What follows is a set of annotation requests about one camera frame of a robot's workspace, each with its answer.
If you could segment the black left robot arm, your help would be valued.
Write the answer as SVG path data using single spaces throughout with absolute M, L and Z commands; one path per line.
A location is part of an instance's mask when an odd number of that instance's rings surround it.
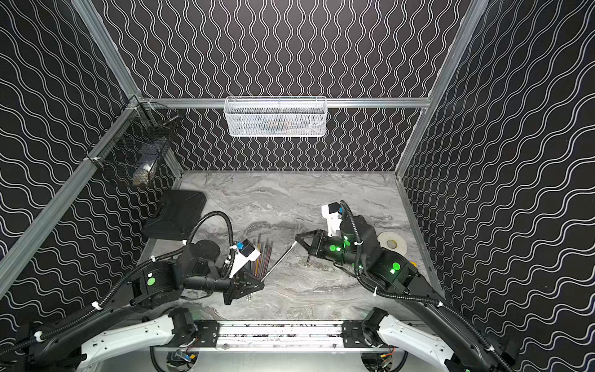
M 222 265 L 216 263 L 217 243 L 193 240 L 198 228 L 213 217 L 226 223 L 229 254 Z M 263 290 L 263 282 L 245 268 L 258 254 L 249 240 L 235 241 L 231 219 L 224 212 L 209 212 L 198 220 L 180 249 L 139 263 L 81 311 L 35 330 L 20 331 L 15 344 L 1 350 L 1 366 L 9 371 L 76 371 L 144 347 L 190 347 L 200 332 L 187 308 L 174 307 L 136 325 L 118 325 L 178 301 L 185 290 L 220 293 L 226 305 Z

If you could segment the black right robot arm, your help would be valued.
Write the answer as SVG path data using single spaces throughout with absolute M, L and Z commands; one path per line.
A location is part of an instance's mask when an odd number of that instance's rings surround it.
M 295 237 L 308 256 L 332 262 L 373 296 L 400 302 L 430 328 L 426 333 L 374 308 L 361 324 L 364 342 L 396 347 L 442 371 L 511 371 L 507 344 L 485 336 L 449 305 L 402 254 L 382 246 L 376 230 L 345 201 L 322 206 L 325 230 Z

